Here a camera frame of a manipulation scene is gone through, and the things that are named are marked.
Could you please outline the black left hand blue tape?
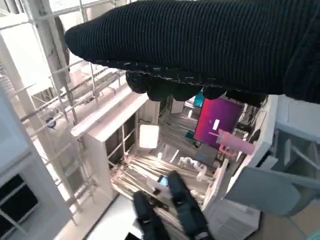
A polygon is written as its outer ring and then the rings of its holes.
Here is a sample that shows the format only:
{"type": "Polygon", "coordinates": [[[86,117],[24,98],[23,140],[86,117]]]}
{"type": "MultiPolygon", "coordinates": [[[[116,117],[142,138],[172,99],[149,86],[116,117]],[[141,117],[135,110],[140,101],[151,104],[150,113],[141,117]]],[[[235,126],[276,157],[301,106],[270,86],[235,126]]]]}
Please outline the black left hand blue tape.
{"type": "MultiPolygon", "coordinates": [[[[184,235],[190,240],[213,240],[214,237],[209,230],[205,215],[180,174],[175,170],[170,171],[167,179],[172,195],[171,201],[177,211],[184,235]]],[[[133,194],[133,205],[144,240],[170,239],[161,218],[156,214],[142,191],[133,194]]]]}

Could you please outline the black knitted gloved right hand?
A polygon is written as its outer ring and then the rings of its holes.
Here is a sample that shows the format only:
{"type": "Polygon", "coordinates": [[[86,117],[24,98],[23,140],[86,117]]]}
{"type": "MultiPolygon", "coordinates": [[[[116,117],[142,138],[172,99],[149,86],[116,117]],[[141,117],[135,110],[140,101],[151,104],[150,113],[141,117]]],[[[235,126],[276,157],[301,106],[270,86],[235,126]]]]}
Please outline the black knitted gloved right hand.
{"type": "Polygon", "coordinates": [[[229,91],[320,101],[317,0],[140,0],[64,39],[83,60],[124,70],[152,101],[229,91]]]}

